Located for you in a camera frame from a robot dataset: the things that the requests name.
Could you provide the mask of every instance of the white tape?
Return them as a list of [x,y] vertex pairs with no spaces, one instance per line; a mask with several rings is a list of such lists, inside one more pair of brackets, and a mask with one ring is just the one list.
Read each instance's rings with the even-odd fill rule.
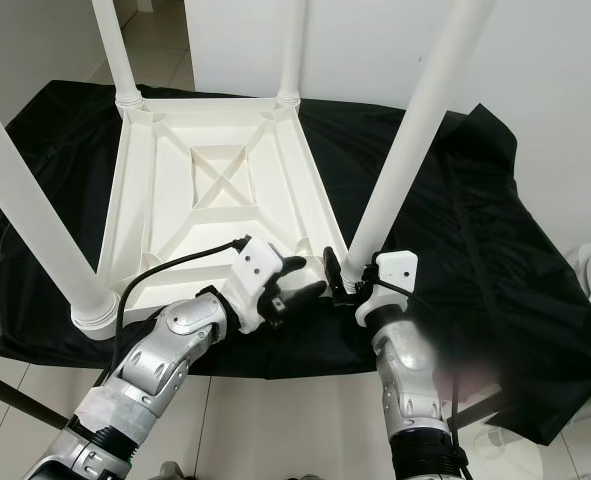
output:
[[91,388],[75,415],[91,432],[113,426],[137,445],[144,443],[157,420],[146,407],[106,386]]

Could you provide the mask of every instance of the white cylindrical leg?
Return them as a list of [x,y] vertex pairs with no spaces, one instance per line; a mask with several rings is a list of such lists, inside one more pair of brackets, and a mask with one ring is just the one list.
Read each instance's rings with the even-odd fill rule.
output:
[[299,76],[306,27],[306,2],[307,0],[288,0],[282,77],[277,91],[277,101],[280,105],[299,105]]
[[117,294],[100,283],[1,123],[0,208],[71,304],[76,326],[110,325]]
[[494,0],[454,0],[342,265],[350,290],[381,249],[437,133]]
[[143,103],[142,94],[135,86],[115,5],[112,0],[93,0],[93,8],[115,83],[115,103],[122,108],[137,108]]

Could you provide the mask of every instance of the black cable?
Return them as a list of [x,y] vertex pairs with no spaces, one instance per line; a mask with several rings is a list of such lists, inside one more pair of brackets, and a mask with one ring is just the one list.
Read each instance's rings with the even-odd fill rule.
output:
[[[157,320],[158,315],[162,312],[162,310],[164,310],[166,308],[166,306],[160,307],[157,310],[155,310],[153,313],[151,313],[145,320],[139,322],[139,328],[135,331],[135,333],[133,333],[132,335],[132,341],[130,342],[130,344],[128,345],[121,345],[120,349],[124,349],[126,351],[130,351],[131,348],[133,348],[133,346],[145,335],[147,335],[146,330],[147,328],[150,328],[151,323],[155,323],[155,321]],[[112,373],[113,370],[111,369],[111,367],[107,368],[105,371],[108,371],[108,373]]]
[[[439,313],[437,313],[437,310],[435,310],[433,308],[433,306],[430,303],[428,303],[426,300],[424,300],[423,298],[406,290],[405,288],[398,287],[397,285],[393,285],[392,283],[385,282],[384,280],[380,280],[379,278],[375,278],[372,281],[373,281],[373,283],[380,285],[384,288],[388,288],[389,290],[393,290],[394,292],[401,293],[402,295],[407,297],[409,300],[412,299],[412,300],[416,301],[417,303],[422,305],[424,308],[426,308],[426,310],[431,312],[431,315],[433,315],[436,320],[441,321],[440,315],[439,315]],[[461,447],[459,446],[459,431],[458,431],[459,427],[457,426],[457,413],[458,413],[458,408],[459,408],[459,374],[457,372],[457,368],[455,368],[453,370],[453,392],[452,392],[451,397],[452,397],[451,423],[453,426],[453,428],[452,428],[453,431],[451,432],[451,436],[452,436],[452,440],[453,440],[453,448],[456,451],[458,451],[458,450],[461,450]],[[462,466],[462,467],[460,467],[460,469],[461,469],[462,474],[464,475],[464,478],[466,480],[473,480],[473,477],[471,476],[471,474],[468,471],[468,468],[466,466]]]
[[99,387],[102,383],[104,383],[104,380],[106,380],[106,377],[108,377],[109,373],[111,373],[109,368],[105,368],[104,370],[102,370],[102,373],[100,373],[99,377],[97,377],[97,380],[95,380],[93,388]]
[[124,293],[122,293],[122,297],[119,299],[119,305],[117,307],[117,319],[115,320],[115,346],[113,347],[113,359],[111,361],[110,371],[114,372],[115,369],[119,366],[121,350],[120,345],[122,340],[122,330],[124,328],[124,309],[126,307],[126,301],[128,300],[128,296],[131,294],[133,289],[140,282],[146,280],[151,275],[155,275],[156,273],[159,273],[162,270],[174,267],[176,265],[179,265],[180,263],[190,262],[191,260],[197,260],[198,258],[214,255],[216,253],[223,252],[224,250],[227,250],[229,248],[236,248],[238,250],[241,250],[242,248],[244,248],[247,242],[247,239],[233,240],[232,242],[225,243],[224,245],[220,245],[219,247],[204,250],[202,252],[191,253],[190,255],[186,255],[184,257],[176,258],[175,260],[162,263],[161,265],[153,267],[150,270],[147,270],[146,272],[135,277],[131,281],[131,283],[129,283],[128,286],[124,289]]

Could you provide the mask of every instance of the robotic hand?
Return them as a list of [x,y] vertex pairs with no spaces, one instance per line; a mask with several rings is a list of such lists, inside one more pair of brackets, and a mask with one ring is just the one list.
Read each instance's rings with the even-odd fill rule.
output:
[[[130,350],[102,386],[88,392],[25,479],[126,478],[135,450],[166,410],[190,366],[211,345],[236,329],[251,333],[265,320],[278,325],[326,290],[322,281],[287,295],[277,281],[303,268],[305,260],[282,258],[258,239],[242,243],[221,291],[208,287],[194,299],[165,307],[153,331]],[[325,261],[333,297],[339,303],[355,303],[338,283],[332,251],[325,252]],[[441,419],[432,382],[432,351],[405,314],[407,296],[390,289],[412,292],[416,267],[417,257],[410,252],[377,256],[375,265],[366,269],[367,282],[357,296],[366,301],[358,302],[356,318],[373,334],[396,477],[455,480],[461,478],[465,464]],[[385,281],[373,284],[374,278]]]

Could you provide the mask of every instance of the white wall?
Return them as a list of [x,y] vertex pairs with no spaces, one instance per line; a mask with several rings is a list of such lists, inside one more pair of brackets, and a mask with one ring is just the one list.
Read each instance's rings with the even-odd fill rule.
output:
[[[310,0],[302,96],[405,107],[453,0]],[[284,2],[190,0],[198,91],[274,96]],[[519,141],[520,196],[562,252],[591,240],[591,0],[499,0],[451,109]]]
[[104,58],[91,0],[0,0],[0,120],[50,80],[86,81]]

